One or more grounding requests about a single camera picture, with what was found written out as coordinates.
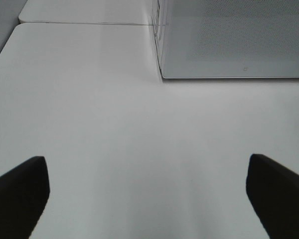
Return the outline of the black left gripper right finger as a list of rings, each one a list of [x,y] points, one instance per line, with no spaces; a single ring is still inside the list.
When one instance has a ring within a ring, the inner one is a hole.
[[[299,239],[299,175],[263,154],[252,154],[246,193],[271,239]]]

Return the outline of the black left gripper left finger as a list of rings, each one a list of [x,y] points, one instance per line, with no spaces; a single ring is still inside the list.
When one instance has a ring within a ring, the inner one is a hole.
[[[28,239],[50,195],[43,156],[32,157],[0,176],[0,239]]]

